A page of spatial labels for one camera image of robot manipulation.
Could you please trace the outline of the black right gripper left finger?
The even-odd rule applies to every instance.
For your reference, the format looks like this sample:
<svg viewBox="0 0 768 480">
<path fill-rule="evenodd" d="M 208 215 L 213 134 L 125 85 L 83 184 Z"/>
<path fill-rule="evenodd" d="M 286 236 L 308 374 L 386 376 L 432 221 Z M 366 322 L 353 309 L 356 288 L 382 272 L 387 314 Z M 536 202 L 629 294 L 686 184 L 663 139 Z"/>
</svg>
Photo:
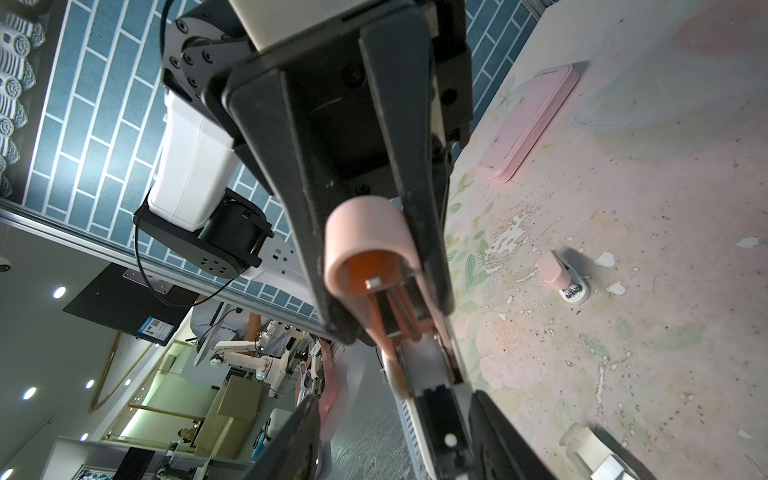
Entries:
<svg viewBox="0 0 768 480">
<path fill-rule="evenodd" d="M 319 398 L 306 396 L 291 412 L 276 410 L 265 442 L 243 479 L 315 479 L 320 464 Z"/>
</svg>

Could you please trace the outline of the staple box sleeve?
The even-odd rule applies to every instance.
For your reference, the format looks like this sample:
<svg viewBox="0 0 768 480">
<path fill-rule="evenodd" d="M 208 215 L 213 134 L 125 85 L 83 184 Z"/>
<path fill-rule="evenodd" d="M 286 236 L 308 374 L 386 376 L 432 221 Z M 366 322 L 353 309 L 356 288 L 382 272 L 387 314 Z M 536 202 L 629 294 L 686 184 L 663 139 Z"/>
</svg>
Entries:
<svg viewBox="0 0 768 480">
<path fill-rule="evenodd" d="M 566 448 L 567 458 L 585 479 L 639 479 L 637 474 L 587 426 L 573 423 L 561 437 L 559 444 Z"/>
</svg>

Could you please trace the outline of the pink stapler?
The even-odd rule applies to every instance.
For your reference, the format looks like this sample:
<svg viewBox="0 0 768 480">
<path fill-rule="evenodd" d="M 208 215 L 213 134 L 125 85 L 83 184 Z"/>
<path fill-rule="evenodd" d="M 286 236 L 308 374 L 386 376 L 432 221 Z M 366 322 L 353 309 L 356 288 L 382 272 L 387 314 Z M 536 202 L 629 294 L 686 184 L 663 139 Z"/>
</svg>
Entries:
<svg viewBox="0 0 768 480">
<path fill-rule="evenodd" d="M 324 280 L 378 347 L 430 478 L 470 478 L 467 370 L 403 212 L 378 196 L 336 207 L 326 223 Z"/>
</svg>

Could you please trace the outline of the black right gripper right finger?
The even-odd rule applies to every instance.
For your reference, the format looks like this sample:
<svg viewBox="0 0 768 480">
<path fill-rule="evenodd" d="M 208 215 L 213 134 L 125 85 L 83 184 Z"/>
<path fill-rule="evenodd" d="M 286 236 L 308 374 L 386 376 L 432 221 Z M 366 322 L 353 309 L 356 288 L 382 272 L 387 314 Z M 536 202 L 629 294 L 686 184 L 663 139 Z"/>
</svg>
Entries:
<svg viewBox="0 0 768 480">
<path fill-rule="evenodd" d="M 476 390 L 472 395 L 469 426 L 473 453 L 470 479 L 555 479 L 484 391 Z"/>
</svg>

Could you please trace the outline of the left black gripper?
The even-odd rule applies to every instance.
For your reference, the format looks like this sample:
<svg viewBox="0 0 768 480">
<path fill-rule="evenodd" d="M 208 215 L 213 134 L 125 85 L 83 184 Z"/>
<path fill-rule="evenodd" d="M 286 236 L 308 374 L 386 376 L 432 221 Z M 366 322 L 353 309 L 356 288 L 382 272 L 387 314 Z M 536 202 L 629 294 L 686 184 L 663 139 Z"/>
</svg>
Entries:
<svg viewBox="0 0 768 480">
<path fill-rule="evenodd" d="M 161 36 L 164 84 L 233 138 L 241 162 L 284 203 L 298 243 L 363 195 L 399 197 L 428 299 L 453 293 L 443 242 L 449 157 L 473 118 L 461 1 L 366 1 L 271 46 L 254 1 L 206 1 Z"/>
</svg>

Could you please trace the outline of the pink flat case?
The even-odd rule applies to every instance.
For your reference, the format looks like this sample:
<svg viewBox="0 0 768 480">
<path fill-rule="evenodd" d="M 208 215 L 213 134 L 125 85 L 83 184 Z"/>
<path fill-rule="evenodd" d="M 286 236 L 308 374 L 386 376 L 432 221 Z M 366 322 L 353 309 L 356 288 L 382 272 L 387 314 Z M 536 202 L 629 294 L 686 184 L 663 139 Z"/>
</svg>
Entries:
<svg viewBox="0 0 768 480">
<path fill-rule="evenodd" d="M 493 182 L 508 182 L 520 168 L 579 80 L 573 64 L 538 72 L 517 89 L 479 169 Z"/>
</svg>

